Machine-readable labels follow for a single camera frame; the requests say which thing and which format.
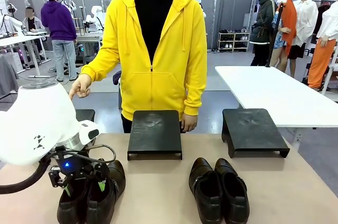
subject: dark green jacket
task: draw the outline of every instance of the dark green jacket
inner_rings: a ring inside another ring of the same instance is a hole
[[[272,22],[277,10],[275,0],[259,0],[257,23],[254,25],[250,41],[253,43],[269,43],[273,32]]]

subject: person in white shirt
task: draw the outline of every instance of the person in white shirt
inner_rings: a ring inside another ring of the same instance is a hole
[[[294,1],[297,11],[297,35],[292,42],[289,54],[291,77],[295,77],[296,59],[304,55],[307,39],[312,36],[318,18],[318,8],[312,0]]]
[[[317,34],[319,38],[308,73],[308,86],[318,90],[338,39],[338,2],[323,13],[323,22]]]

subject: hand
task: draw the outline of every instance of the hand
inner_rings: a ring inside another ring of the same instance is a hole
[[[77,80],[72,85],[72,88],[69,92],[69,98],[73,100],[73,97],[75,94],[77,94],[79,98],[84,98],[84,97],[89,96],[90,85],[91,85],[91,78],[89,77],[89,75],[80,74]]]
[[[282,27],[282,28],[280,29],[280,31],[281,31],[282,33],[287,33],[287,34],[290,34],[290,33],[291,33],[291,29],[289,29],[288,27]]]
[[[197,116],[189,116],[186,113],[182,117],[182,129],[183,132],[191,132],[197,126]]]
[[[327,42],[328,42],[328,36],[325,35],[325,36],[323,36],[322,39],[321,39],[321,47],[326,47]]]

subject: black t-shirt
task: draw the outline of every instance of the black t-shirt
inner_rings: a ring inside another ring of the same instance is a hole
[[[135,0],[136,12],[151,64],[153,64],[161,32],[173,1]]]
[[[28,17],[28,30],[27,31],[30,31],[31,29],[35,29],[35,21],[34,21],[34,18],[33,19],[30,19]]]

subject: purple hoodie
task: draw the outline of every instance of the purple hoodie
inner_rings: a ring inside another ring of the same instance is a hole
[[[76,30],[69,10],[57,1],[48,1],[41,9],[42,25],[48,27],[52,40],[75,40]]]

